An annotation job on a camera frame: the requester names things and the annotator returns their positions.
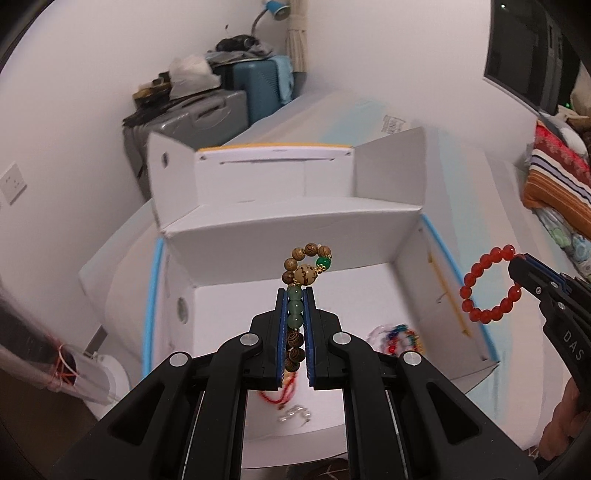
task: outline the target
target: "green bead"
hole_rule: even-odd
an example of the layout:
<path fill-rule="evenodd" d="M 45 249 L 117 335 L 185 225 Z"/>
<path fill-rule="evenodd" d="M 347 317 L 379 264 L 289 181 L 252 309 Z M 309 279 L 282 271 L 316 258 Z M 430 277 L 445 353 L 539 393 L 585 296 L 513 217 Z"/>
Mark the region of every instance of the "green bead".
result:
<path fill-rule="evenodd" d="M 304 317 L 297 313 L 292 313 L 287 317 L 287 326 L 289 328 L 300 328 L 304 324 Z"/>
<path fill-rule="evenodd" d="M 287 310 L 290 313 L 301 315 L 302 313 L 304 313 L 304 303 L 301 300 L 291 300 L 287 304 Z"/>
<path fill-rule="evenodd" d="M 301 300 L 304 296 L 304 291 L 300 287 L 289 287 L 287 289 L 287 298 L 290 300 Z"/>
<path fill-rule="evenodd" d="M 328 270 L 331 263 L 332 262 L 328 257 L 319 257 L 318 260 L 316 260 L 316 265 L 324 270 Z"/>

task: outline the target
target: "wall socket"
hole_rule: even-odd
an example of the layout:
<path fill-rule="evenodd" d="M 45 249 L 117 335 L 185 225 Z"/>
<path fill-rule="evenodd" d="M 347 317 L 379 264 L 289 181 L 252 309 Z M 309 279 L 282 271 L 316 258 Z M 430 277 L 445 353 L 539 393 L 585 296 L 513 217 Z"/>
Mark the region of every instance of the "wall socket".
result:
<path fill-rule="evenodd" d="M 26 188 L 27 184 L 15 163 L 0 177 L 0 191 L 4 194 L 9 205 L 12 205 Z"/>

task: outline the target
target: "box flap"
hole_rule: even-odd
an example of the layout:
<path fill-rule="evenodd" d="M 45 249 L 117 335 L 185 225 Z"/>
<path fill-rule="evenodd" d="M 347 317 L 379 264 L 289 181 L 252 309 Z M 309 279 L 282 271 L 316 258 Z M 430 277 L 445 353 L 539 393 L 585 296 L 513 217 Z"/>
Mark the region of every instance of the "box flap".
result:
<path fill-rule="evenodd" d="M 353 150 L 281 144 L 204 148 L 197 152 L 195 179 L 199 206 L 351 197 Z"/>
<path fill-rule="evenodd" d="M 171 138 L 150 133 L 150 189 L 161 229 L 188 214 L 198 204 L 194 172 L 195 151 Z"/>
<path fill-rule="evenodd" d="M 422 206 L 426 142 L 419 127 L 355 147 L 356 196 Z"/>

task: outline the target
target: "human hand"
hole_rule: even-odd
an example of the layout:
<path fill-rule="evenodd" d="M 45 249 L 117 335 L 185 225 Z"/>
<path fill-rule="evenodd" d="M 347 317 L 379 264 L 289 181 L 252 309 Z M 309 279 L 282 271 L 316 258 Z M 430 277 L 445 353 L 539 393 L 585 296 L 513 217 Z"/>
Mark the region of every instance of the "human hand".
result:
<path fill-rule="evenodd" d="M 571 378 L 540 440 L 538 451 L 545 460 L 564 453 L 570 444 L 569 438 L 575 438 L 587 421 L 589 412 L 578 409 L 579 395 L 579 389 Z"/>

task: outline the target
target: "white plastic bag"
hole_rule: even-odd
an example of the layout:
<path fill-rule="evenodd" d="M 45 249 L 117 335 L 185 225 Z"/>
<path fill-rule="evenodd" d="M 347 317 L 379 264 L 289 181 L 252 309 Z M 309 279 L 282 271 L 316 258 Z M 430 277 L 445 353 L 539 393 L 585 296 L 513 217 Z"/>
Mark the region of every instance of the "white plastic bag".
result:
<path fill-rule="evenodd" d="M 170 64 L 171 99 L 186 97 L 219 87 L 220 77 L 214 75 L 209 63 L 201 55 L 190 55 L 185 59 L 174 59 Z"/>

